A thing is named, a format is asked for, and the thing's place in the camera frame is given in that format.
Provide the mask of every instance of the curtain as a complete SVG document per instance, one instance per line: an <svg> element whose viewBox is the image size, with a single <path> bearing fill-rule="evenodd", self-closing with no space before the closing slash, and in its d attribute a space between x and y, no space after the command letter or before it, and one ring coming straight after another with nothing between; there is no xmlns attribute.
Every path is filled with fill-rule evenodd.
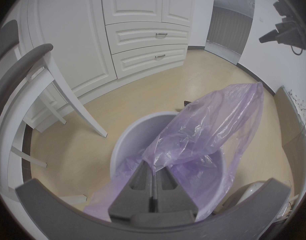
<svg viewBox="0 0 306 240"><path fill-rule="evenodd" d="M221 7L213 7L207 40L242 54L252 25L252 18Z"/></svg>

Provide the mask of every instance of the floor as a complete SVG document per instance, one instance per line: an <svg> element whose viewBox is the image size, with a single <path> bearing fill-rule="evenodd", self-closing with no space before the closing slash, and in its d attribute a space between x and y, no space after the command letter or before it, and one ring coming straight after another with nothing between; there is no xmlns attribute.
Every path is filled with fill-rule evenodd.
<svg viewBox="0 0 306 240"><path fill-rule="evenodd" d="M108 132L107 138L96 134L76 112L65 116L66 125L57 122L43 133L33 130L31 156L47 162L47 168L32 164L32 177L57 196L86 195L87 202L74 205L82 210L93 192L109 182L111 153L131 123L150 113L179 111L184 100L193 101L230 84L253 82L232 63L204 50L189 50L183 66L142 78L85 105ZM271 177L293 186L275 103L265 90L259 129L242 156L227 197L241 186Z"/></svg>
<svg viewBox="0 0 306 240"><path fill-rule="evenodd" d="M224 46L210 41L206 41L204 50L211 52L217 56L220 56L221 58L233 63L234 65L239 62L239 59L241 57L240 54L237 54L236 52Z"/></svg>

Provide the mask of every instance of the metal handle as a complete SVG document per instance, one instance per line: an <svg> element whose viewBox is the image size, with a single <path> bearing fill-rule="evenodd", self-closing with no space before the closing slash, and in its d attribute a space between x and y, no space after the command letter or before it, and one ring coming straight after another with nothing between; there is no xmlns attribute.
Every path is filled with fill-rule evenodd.
<svg viewBox="0 0 306 240"><path fill-rule="evenodd" d="M164 57L164 56L165 56L165 54L160 55L160 56L155 56L155 58L162 58L162 57Z"/></svg>

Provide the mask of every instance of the trash bag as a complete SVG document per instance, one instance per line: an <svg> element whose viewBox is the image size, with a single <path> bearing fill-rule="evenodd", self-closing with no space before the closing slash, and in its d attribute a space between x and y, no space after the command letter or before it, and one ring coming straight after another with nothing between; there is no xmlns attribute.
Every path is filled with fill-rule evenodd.
<svg viewBox="0 0 306 240"><path fill-rule="evenodd" d="M143 152L153 174L171 168L199 208L196 222L211 214L231 188L262 110L262 83L230 85L188 104ZM107 218L107 209L140 161L139 154L127 158L112 181L93 194L84 212Z"/></svg>

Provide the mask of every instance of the wall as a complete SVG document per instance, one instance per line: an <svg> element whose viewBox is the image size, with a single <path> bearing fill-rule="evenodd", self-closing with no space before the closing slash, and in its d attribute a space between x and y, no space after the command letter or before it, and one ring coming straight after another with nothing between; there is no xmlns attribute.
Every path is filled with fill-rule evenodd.
<svg viewBox="0 0 306 240"><path fill-rule="evenodd" d="M214 0L195 0L189 46L205 46Z"/></svg>
<svg viewBox="0 0 306 240"><path fill-rule="evenodd" d="M292 90L306 103L306 50L296 56L290 46L259 42L259 37L281 22L281 16L273 7L276 1L255 0L250 35L239 63L261 78L274 92L284 85L287 91Z"/></svg>
<svg viewBox="0 0 306 240"><path fill-rule="evenodd" d="M213 7L207 40L242 54L252 25L252 18L236 11Z"/></svg>

